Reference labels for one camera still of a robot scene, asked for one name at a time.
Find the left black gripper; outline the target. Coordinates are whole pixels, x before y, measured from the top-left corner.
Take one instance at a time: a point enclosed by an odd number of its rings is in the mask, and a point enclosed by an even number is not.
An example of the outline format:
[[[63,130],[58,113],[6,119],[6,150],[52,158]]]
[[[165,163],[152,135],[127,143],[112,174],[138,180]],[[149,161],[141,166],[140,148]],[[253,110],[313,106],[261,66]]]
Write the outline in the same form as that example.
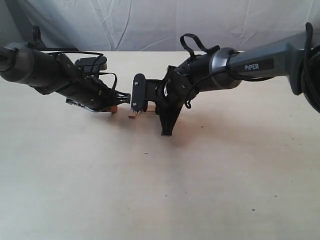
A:
[[[117,76],[114,77],[111,87],[96,76],[86,76],[67,88],[65,102],[94,113],[110,112],[113,106],[131,102],[129,93],[116,90],[117,83]]]

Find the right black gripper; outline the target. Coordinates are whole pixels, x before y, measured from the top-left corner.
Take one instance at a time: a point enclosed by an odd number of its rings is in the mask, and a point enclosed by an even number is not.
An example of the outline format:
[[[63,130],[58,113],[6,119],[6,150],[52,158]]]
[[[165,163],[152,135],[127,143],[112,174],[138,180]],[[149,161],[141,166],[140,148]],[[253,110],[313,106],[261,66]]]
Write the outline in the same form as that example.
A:
[[[159,115],[161,135],[171,136],[185,102],[193,96],[192,83],[186,74],[169,65],[163,79],[147,79],[143,97],[143,111],[149,103],[155,104],[154,112]]]

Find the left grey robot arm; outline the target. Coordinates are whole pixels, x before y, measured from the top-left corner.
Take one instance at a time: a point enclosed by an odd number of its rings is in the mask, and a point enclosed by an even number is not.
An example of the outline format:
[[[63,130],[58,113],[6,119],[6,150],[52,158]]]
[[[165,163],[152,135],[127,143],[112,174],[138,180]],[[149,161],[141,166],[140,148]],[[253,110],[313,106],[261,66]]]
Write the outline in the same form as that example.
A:
[[[0,48],[0,76],[11,83],[27,85],[41,95],[57,93],[66,103],[99,113],[115,113],[128,104],[131,95],[116,90],[118,78],[107,86],[107,58],[98,52],[84,51],[75,62],[70,51],[42,52],[28,44],[11,43]]]

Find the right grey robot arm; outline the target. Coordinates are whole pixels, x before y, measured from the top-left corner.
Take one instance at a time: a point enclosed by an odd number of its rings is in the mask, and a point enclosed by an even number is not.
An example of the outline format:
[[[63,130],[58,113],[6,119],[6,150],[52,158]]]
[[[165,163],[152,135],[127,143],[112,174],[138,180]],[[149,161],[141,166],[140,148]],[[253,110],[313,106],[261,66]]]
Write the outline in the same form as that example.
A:
[[[206,48],[192,33],[180,37],[189,57],[179,66],[169,66],[163,79],[138,74],[134,85],[144,90],[132,108],[146,110],[154,102],[162,135],[170,136],[183,107],[201,92],[231,90],[241,82],[262,82],[275,77],[288,79],[295,95],[304,95],[315,109],[320,108],[320,39],[310,22],[305,31],[246,51],[231,47]]]

